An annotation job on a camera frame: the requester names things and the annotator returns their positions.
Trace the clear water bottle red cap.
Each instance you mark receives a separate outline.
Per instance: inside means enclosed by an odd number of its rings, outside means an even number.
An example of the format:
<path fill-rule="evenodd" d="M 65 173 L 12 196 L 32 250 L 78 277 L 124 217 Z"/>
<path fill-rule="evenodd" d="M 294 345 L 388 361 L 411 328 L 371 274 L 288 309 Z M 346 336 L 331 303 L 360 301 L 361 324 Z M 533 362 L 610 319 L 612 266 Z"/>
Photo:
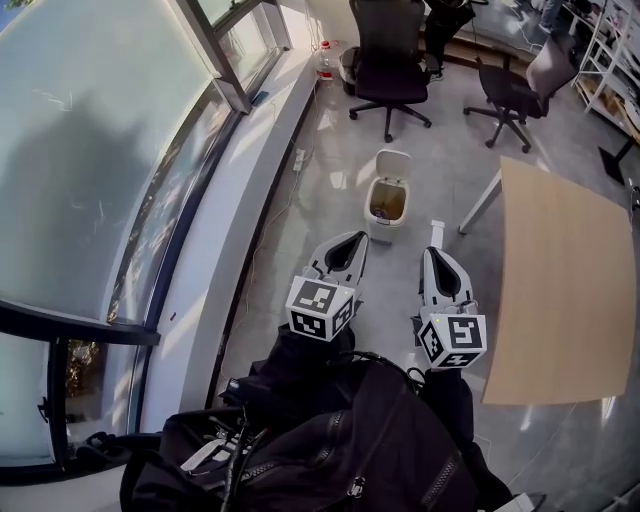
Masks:
<path fill-rule="evenodd" d="M 341 80 L 340 47 L 338 43 L 323 40 L 314 53 L 314 62 L 317 78 L 321 82 L 339 83 Z"/>

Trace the grey-back office chair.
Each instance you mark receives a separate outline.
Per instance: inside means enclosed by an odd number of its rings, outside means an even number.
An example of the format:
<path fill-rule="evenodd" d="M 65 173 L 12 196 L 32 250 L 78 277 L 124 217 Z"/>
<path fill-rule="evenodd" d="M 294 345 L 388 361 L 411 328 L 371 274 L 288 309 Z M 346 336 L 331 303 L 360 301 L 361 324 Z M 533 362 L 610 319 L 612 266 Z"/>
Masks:
<path fill-rule="evenodd" d="M 478 63 L 481 87 L 491 109 L 466 106 L 464 115 L 480 114 L 498 121 L 493 136 L 485 141 L 495 145 L 503 127 L 509 127 L 521 140 L 523 153 L 531 143 L 519 129 L 526 121 L 548 116 L 551 98 L 578 74 L 576 39 L 567 33 L 553 32 L 521 76 L 505 64 L 501 67 Z"/>

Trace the person's black jacket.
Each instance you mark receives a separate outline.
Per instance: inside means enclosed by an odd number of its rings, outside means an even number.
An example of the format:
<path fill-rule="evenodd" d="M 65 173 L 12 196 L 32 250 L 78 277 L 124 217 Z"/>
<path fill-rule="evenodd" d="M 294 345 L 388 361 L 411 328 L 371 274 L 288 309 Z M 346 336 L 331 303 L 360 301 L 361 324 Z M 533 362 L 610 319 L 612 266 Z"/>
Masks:
<path fill-rule="evenodd" d="M 479 512 L 460 451 L 399 368 L 361 360 L 336 374 L 343 404 L 317 415 L 170 417 L 127 464 L 122 512 Z"/>

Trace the white shelf rack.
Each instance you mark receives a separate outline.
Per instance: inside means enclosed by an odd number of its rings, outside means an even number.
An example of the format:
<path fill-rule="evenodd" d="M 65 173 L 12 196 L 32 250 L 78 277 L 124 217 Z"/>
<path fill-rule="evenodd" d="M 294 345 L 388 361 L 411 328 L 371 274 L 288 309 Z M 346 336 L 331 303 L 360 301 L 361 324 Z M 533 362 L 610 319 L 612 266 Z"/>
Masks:
<path fill-rule="evenodd" d="M 586 113 L 627 135 L 640 130 L 640 0 L 598 0 L 593 22 L 577 16 L 591 37 L 572 86 Z"/>

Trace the white plastic trash bin lid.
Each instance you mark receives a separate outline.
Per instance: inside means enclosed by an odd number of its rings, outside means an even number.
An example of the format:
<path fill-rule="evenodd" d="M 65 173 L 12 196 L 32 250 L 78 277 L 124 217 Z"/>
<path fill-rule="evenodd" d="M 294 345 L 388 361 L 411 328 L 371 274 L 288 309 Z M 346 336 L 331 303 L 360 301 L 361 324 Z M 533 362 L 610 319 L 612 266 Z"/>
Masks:
<path fill-rule="evenodd" d="M 376 154 L 375 169 L 379 178 L 393 182 L 406 182 L 411 174 L 412 157 L 405 152 L 381 149 Z"/>

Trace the white trash bin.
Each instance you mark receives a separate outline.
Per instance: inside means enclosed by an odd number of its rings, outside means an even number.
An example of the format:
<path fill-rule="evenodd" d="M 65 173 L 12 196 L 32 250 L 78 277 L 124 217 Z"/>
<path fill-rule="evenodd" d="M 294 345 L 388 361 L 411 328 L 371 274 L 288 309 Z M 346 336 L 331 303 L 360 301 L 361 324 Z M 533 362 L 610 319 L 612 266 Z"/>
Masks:
<path fill-rule="evenodd" d="M 392 244 L 408 213 L 409 187 L 405 181 L 376 178 L 369 187 L 364 218 L 372 240 Z"/>

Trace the black desk base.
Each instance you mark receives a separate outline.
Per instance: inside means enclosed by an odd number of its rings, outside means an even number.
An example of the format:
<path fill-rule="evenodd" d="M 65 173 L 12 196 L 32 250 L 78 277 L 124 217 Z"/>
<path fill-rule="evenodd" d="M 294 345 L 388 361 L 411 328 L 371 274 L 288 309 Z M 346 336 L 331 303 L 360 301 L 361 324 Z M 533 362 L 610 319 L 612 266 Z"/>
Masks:
<path fill-rule="evenodd" d="M 638 145 L 638 140 L 633 136 L 628 136 L 625 143 L 615 154 L 607 151 L 603 147 L 599 147 L 599 156 L 606 175 L 616 183 L 629 189 L 634 187 L 632 178 L 625 174 L 621 167 L 621 162 L 629 151 Z"/>

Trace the person's right forearm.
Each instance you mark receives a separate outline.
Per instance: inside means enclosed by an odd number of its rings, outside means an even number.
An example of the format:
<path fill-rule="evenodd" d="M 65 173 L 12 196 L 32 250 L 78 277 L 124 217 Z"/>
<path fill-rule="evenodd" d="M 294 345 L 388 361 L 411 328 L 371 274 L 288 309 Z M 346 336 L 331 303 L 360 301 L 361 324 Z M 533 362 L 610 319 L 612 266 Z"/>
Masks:
<path fill-rule="evenodd" d="M 459 369 L 427 371 L 419 392 L 454 440 L 478 489 L 477 507 L 495 512 L 513 499 L 508 487 L 488 468 L 474 440 L 471 390 Z"/>

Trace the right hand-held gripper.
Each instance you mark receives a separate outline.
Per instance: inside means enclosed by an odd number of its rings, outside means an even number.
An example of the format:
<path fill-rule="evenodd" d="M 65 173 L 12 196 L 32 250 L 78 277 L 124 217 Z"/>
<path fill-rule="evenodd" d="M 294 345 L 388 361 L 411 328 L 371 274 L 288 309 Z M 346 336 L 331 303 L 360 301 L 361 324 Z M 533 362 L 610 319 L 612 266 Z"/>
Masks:
<path fill-rule="evenodd" d="M 430 370 L 465 369 L 487 351 L 486 317 L 472 299 L 469 274 L 448 253 L 429 246 L 423 254 L 422 298 L 438 304 L 440 295 L 458 304 L 423 306 L 414 318 L 417 345 Z"/>

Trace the wooden table white legs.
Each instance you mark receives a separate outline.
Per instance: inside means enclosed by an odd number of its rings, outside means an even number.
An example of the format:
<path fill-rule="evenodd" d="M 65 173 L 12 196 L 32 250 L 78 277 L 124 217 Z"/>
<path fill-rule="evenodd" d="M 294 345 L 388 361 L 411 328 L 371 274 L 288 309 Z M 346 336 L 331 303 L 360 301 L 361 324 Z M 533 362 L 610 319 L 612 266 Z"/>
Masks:
<path fill-rule="evenodd" d="M 503 157 L 459 226 L 504 204 L 499 318 L 483 400 L 554 405 L 622 395 L 636 336 L 636 261 L 622 206 Z"/>

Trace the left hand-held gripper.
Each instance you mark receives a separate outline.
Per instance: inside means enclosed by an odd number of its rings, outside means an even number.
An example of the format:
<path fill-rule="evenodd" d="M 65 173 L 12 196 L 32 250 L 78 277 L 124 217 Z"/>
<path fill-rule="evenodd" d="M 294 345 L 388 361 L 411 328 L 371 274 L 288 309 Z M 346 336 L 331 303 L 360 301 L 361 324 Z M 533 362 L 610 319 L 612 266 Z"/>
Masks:
<path fill-rule="evenodd" d="M 331 342 L 354 318 L 361 303 L 369 237 L 365 231 L 337 235 L 320 244 L 309 266 L 295 276 L 286 300 L 292 332 Z"/>

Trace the grey bag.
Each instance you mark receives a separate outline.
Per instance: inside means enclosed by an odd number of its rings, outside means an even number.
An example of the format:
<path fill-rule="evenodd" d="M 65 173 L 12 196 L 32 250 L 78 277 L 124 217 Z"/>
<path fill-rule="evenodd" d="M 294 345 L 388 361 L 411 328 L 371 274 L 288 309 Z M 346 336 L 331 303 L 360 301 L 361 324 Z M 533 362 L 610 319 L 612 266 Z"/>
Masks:
<path fill-rule="evenodd" d="M 339 58 L 339 73 L 344 92 L 348 96 L 355 95 L 356 68 L 359 60 L 358 46 L 346 49 Z"/>

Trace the person's left forearm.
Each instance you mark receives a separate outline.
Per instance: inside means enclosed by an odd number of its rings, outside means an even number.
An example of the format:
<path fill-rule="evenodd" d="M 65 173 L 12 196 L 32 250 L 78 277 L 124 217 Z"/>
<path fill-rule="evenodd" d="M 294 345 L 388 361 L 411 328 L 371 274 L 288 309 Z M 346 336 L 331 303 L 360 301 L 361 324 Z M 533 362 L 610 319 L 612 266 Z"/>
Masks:
<path fill-rule="evenodd" d="M 355 341 L 350 325 L 327 342 L 293 332 L 288 324 L 283 324 L 278 327 L 268 357 L 253 362 L 249 376 L 277 395 L 302 400 L 329 375 L 330 362 L 355 348 Z"/>

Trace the low wooden platform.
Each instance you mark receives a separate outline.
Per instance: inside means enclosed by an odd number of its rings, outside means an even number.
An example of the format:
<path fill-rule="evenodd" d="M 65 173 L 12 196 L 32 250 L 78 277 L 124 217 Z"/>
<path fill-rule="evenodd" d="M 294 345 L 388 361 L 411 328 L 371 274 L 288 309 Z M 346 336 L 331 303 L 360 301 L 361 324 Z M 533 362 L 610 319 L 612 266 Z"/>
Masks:
<path fill-rule="evenodd" d="M 470 29 L 462 29 L 445 45 L 444 61 L 476 68 L 477 59 L 480 59 L 485 64 L 498 67 L 508 65 L 512 70 L 523 73 L 540 48 L 540 45 L 518 38 L 501 38 L 480 29 L 473 35 Z"/>

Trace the black backpack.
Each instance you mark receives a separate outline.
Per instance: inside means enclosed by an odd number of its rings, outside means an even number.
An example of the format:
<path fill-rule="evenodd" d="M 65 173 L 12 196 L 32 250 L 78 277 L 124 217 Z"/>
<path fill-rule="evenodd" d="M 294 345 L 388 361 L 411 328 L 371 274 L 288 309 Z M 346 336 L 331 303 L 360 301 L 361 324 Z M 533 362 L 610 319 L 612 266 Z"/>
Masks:
<path fill-rule="evenodd" d="M 116 436 L 97 432 L 80 443 L 75 451 L 80 470 L 97 473 L 132 464 L 131 472 L 139 474 L 146 462 L 144 453 L 157 451 L 161 433 L 134 433 Z"/>

